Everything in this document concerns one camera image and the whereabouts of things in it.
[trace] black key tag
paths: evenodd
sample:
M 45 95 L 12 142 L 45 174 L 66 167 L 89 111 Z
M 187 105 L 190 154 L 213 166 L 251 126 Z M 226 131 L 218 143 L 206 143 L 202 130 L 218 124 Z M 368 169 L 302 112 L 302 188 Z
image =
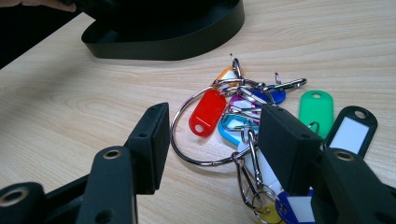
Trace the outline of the black key tag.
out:
M 370 111 L 359 106 L 347 106 L 335 120 L 324 142 L 325 149 L 342 148 L 364 158 L 377 126 Z

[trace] hand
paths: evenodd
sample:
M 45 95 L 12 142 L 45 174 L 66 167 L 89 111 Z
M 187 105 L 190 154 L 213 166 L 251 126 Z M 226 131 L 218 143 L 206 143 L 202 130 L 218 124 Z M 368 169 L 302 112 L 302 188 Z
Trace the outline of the hand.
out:
M 62 4 L 58 0 L 0 0 L 0 7 L 14 7 L 18 4 L 22 4 L 24 6 L 29 6 L 29 7 L 35 7 L 41 5 L 41 6 L 53 7 L 56 9 L 69 11 L 69 12 L 76 11 L 75 4 L 67 6 L 65 4 Z

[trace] wooden table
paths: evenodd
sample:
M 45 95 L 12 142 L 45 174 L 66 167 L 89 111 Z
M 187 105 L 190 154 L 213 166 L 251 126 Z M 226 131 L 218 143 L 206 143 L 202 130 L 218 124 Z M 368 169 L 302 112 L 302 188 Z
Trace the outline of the wooden table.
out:
M 237 57 L 245 77 L 274 83 L 306 77 L 281 105 L 298 114 L 301 95 L 322 90 L 334 116 L 348 105 L 370 110 L 378 129 L 365 160 L 396 187 L 396 1 L 245 1 L 242 30 L 218 49 L 177 62 L 103 60 L 81 42 L 93 22 L 81 14 L 0 71 L 0 189 L 35 181 L 46 191 L 87 174 L 93 156 L 122 145 L 151 105 L 171 118 Z M 177 142 L 195 159 L 233 151 L 218 133 L 195 137 L 189 110 Z M 170 148 L 160 190 L 138 196 L 141 223 L 254 223 L 235 166 L 196 167 Z

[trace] orange key tag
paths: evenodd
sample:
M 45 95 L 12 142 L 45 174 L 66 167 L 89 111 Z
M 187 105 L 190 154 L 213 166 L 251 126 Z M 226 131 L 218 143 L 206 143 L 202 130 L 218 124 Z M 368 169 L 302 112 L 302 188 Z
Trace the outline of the orange key tag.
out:
M 201 137 L 208 137 L 212 134 L 225 106 L 225 96 L 220 94 L 219 91 L 209 90 L 205 92 L 189 119 L 192 132 Z

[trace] black stand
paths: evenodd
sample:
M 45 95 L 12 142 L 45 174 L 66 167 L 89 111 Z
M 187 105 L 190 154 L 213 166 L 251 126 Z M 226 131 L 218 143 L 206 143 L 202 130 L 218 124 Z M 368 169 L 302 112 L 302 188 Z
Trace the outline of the black stand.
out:
M 176 61 L 219 47 L 245 21 L 242 0 L 168 3 L 135 6 L 116 22 L 95 21 L 82 41 L 98 58 Z

